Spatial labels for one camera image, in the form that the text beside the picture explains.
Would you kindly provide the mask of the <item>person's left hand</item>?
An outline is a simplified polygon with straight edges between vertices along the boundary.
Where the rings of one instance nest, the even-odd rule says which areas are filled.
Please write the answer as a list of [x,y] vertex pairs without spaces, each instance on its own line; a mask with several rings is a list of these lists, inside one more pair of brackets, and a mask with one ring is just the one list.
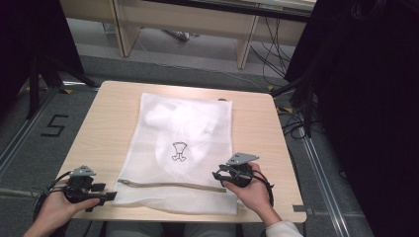
[[59,228],[68,222],[74,214],[96,206],[99,201],[98,198],[91,198],[78,203],[71,203],[66,199],[62,191],[54,191],[45,199],[35,222]]

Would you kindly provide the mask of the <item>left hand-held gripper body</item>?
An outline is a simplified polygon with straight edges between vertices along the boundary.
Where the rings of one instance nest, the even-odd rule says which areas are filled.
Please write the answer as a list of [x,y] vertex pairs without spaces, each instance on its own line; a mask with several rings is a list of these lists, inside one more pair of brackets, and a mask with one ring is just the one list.
[[96,173],[86,165],[69,172],[64,196],[71,203],[78,203],[91,198],[98,198],[103,192],[92,192],[93,177]]

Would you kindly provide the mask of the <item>grey tape strip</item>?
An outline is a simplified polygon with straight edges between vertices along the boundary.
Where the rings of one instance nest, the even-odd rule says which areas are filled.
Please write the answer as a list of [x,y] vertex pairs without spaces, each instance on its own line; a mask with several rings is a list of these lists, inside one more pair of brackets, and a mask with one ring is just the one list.
[[294,212],[304,212],[307,215],[313,214],[313,209],[310,206],[307,205],[293,205],[293,211]]

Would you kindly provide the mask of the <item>grey power strip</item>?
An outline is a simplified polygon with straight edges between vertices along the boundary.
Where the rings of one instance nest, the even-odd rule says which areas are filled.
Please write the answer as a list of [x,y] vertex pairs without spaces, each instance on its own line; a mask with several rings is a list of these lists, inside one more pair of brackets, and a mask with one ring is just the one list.
[[167,34],[168,36],[180,42],[187,42],[190,38],[197,38],[199,36],[198,34],[191,34],[187,32],[179,32],[179,31],[163,30],[163,33]]

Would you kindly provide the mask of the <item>white garment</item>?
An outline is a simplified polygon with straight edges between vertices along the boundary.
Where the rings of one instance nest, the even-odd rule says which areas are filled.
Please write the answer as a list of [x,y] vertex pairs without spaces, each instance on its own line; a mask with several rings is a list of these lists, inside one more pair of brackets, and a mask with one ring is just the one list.
[[210,157],[219,116],[215,106],[159,105],[145,115],[145,124],[157,131],[155,158],[169,174],[183,174]]

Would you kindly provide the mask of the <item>person's right hand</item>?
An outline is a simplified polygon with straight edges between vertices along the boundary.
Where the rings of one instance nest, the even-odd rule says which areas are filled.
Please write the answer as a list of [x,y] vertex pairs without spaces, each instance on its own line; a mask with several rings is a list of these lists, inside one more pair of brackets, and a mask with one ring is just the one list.
[[265,184],[260,181],[262,176],[259,165],[254,162],[250,162],[249,165],[256,178],[253,178],[247,187],[239,188],[227,181],[224,181],[223,185],[236,194],[247,208],[253,210],[263,221],[266,221],[272,217],[273,211],[269,194]]

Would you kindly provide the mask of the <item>black tape floor number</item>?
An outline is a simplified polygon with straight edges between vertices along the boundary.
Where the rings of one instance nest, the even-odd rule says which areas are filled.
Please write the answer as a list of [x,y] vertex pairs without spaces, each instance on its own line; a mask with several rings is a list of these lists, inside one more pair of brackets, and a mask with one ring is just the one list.
[[47,124],[48,132],[43,132],[42,136],[44,137],[59,137],[60,134],[64,131],[65,125],[58,124],[61,119],[67,119],[68,115],[53,115],[50,121]]

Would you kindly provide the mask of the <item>white mesh laundry bag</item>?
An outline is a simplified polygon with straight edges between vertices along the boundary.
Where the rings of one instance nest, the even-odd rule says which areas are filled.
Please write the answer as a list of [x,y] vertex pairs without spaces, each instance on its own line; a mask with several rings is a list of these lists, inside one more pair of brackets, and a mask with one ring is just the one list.
[[[155,158],[157,131],[145,124],[145,115],[159,105],[215,106],[219,116],[210,155],[183,174],[169,174]],[[114,185],[115,205],[141,204],[149,208],[187,214],[237,213],[237,197],[227,191],[212,172],[232,156],[232,104],[226,101],[180,99],[144,93],[139,118],[120,174]]]

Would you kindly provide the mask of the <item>light wooden desk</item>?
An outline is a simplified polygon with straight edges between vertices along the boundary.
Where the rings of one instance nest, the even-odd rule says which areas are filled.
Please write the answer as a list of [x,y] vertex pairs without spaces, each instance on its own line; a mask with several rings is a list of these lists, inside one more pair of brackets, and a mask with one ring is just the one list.
[[246,65],[250,43],[297,45],[317,0],[227,0],[249,14],[195,7],[187,0],[179,5],[148,0],[59,0],[70,19],[112,24],[120,56],[128,57],[143,28],[180,31],[235,40],[237,67]]

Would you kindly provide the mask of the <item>metal floor rail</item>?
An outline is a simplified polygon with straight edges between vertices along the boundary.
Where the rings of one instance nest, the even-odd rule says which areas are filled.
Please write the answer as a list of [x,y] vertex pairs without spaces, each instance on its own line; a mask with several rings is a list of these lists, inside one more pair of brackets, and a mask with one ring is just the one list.
[[297,131],[302,155],[296,160],[302,198],[307,207],[304,224],[308,237],[351,237],[348,222],[338,200],[336,186],[344,182],[339,164],[326,137],[314,132],[308,137]]
[[13,139],[7,144],[5,149],[0,153],[0,178],[3,177],[19,151],[22,149],[30,134],[41,119],[41,116],[50,101],[57,95],[57,89],[49,89],[42,97],[38,110],[27,118],[23,125],[19,128]]

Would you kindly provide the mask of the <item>black metal stand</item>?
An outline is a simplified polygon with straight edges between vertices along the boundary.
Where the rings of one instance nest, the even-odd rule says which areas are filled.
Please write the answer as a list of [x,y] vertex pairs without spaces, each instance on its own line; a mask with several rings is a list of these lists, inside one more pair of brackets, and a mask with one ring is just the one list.
[[63,81],[58,75],[59,71],[64,71],[85,85],[98,88],[99,85],[86,77],[83,72],[78,72],[69,65],[47,54],[35,54],[30,63],[30,105],[27,119],[32,119],[40,107],[40,78],[49,88],[62,88]]
[[301,76],[298,79],[292,81],[288,85],[274,90],[270,93],[273,98],[289,92],[293,89],[293,95],[290,98],[290,102],[293,107],[303,109],[302,127],[306,137],[311,137],[311,116],[313,109],[313,89],[310,82],[309,76]]

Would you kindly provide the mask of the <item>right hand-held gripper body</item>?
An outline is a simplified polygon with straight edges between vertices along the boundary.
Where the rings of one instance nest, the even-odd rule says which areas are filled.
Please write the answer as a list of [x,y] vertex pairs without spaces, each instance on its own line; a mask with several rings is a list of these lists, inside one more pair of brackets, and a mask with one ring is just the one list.
[[236,152],[225,164],[231,167],[229,172],[220,172],[222,176],[228,176],[228,182],[239,188],[247,187],[252,178],[253,171],[249,163],[258,159],[257,155]]

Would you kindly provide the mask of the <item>black curtain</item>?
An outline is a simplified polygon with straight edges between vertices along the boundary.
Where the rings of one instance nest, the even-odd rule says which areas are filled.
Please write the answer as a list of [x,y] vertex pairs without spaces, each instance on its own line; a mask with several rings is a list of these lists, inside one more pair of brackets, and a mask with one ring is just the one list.
[[375,237],[419,237],[419,0],[317,0],[286,78],[317,96]]
[[0,117],[30,77],[32,62],[43,76],[61,70],[92,83],[60,0],[0,0]]

